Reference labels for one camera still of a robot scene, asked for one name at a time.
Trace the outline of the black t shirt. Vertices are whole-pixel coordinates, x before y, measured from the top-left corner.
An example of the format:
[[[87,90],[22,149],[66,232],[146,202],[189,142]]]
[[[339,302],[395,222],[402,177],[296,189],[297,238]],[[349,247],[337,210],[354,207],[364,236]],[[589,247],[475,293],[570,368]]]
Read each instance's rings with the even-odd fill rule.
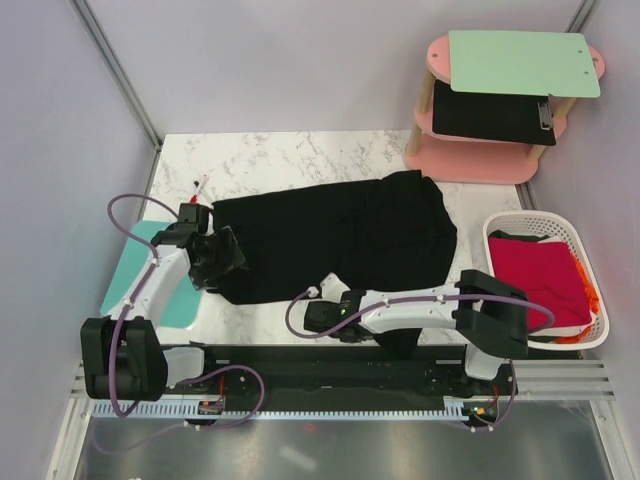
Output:
[[[399,292],[445,283],[457,228],[438,186],[418,171],[217,201],[247,268],[215,292],[234,305],[294,299],[328,274],[352,289]]]

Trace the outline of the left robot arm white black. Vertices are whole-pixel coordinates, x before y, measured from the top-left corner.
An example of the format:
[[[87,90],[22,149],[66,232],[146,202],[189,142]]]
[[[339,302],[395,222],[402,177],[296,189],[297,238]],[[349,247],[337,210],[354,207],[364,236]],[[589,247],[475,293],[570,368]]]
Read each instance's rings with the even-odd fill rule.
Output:
[[[214,290],[227,274],[248,268],[233,230],[179,229],[156,233],[150,254],[126,293],[102,318],[81,327],[85,386],[98,400],[156,401],[166,388],[185,381],[198,393],[219,382],[219,369],[204,350],[188,343],[165,348],[157,330],[179,284]]]

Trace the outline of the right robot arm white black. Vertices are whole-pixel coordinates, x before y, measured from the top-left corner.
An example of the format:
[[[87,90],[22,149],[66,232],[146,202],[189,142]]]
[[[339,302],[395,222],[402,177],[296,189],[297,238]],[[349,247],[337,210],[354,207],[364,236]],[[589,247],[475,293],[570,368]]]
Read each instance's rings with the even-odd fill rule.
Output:
[[[504,360],[528,356],[527,295],[478,270],[455,283],[421,290],[346,290],[339,319],[352,321],[341,339],[373,339],[399,359],[409,359],[427,329],[452,330],[468,341],[458,381],[477,394],[489,387]]]

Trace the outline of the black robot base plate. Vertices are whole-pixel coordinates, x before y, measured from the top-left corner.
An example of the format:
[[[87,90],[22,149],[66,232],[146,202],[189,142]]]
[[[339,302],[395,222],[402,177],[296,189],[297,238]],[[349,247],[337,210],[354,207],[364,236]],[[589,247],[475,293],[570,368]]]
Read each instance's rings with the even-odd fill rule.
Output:
[[[232,365],[234,371],[192,385],[183,395],[223,395],[241,407],[440,406],[446,397],[494,399],[512,390],[503,364],[495,379],[468,377],[465,347],[420,346],[398,359],[379,346],[207,346],[205,372]]]

